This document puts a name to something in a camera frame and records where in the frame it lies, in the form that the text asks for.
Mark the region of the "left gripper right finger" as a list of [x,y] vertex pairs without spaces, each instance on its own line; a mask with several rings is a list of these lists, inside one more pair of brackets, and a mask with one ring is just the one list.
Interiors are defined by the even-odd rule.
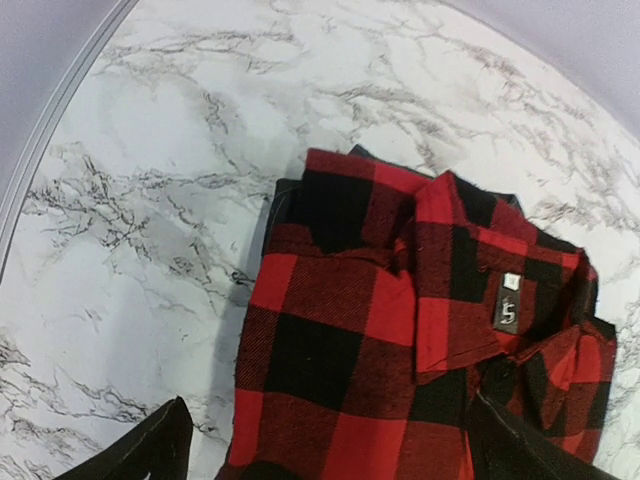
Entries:
[[482,394],[471,404],[468,436],[477,479],[615,479],[552,444],[521,418]]

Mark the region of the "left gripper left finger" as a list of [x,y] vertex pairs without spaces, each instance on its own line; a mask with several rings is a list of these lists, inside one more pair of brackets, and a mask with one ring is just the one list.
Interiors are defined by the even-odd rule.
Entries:
[[193,435],[184,400],[167,401],[106,450],[62,474],[66,480],[185,479]]

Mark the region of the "red black plaid shirt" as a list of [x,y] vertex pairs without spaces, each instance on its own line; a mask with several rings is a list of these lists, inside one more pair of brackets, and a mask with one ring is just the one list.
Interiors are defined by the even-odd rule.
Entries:
[[476,479],[486,397],[591,463],[617,349],[586,252],[505,199],[312,149],[242,329],[222,479]]

